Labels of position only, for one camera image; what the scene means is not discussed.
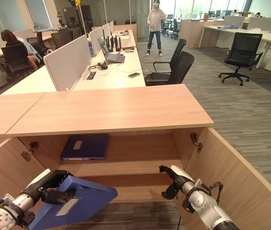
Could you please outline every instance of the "laptop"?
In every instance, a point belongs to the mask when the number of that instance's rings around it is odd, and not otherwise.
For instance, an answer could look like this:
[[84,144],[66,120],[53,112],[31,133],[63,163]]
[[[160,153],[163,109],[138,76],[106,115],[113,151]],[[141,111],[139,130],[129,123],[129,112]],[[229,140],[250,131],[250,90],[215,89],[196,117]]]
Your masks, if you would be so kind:
[[107,61],[118,62],[118,63],[125,62],[125,56],[121,56],[118,54],[110,54],[110,52],[107,49],[106,41],[103,38],[103,36],[100,36],[98,38],[98,42]]

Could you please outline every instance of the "smartphone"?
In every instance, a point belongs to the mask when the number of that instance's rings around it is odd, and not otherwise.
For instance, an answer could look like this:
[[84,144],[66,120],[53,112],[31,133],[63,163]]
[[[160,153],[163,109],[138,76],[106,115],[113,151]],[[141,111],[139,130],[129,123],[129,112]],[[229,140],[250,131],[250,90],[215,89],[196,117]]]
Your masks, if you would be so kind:
[[136,76],[139,76],[139,73],[132,73],[132,74],[128,75],[129,78],[134,78]]

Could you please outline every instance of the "cabinet door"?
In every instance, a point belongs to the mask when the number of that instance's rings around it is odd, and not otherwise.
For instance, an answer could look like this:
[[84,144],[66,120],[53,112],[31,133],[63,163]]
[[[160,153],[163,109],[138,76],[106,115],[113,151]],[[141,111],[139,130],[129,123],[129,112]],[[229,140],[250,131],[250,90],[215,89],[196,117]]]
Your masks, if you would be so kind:
[[[185,171],[206,185],[224,184],[219,206],[243,230],[271,229],[271,185],[213,128],[199,135],[200,152],[186,152]],[[197,213],[182,207],[185,195],[179,194],[177,208],[187,229],[205,229]]]
[[21,153],[28,149],[18,138],[8,138],[0,144],[0,199],[9,193],[17,197],[45,168],[34,156],[27,162]]

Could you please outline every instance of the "jeans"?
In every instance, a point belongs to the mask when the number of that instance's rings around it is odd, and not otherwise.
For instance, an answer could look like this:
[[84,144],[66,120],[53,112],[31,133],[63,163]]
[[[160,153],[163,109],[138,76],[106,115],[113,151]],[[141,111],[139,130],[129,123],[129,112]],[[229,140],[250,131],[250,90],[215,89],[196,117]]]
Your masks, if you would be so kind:
[[153,31],[153,32],[149,32],[149,41],[148,41],[148,49],[151,48],[151,44],[153,42],[153,36],[155,34],[156,37],[156,43],[158,44],[158,49],[161,50],[161,33],[160,31]]

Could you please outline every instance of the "long hair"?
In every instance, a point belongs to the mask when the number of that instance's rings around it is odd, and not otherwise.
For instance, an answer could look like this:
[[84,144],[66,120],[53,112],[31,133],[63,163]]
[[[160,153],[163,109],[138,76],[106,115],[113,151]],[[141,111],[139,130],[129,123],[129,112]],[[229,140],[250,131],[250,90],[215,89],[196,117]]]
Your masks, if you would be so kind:
[[16,36],[10,30],[3,30],[1,32],[1,38],[4,42],[14,42],[17,41]]

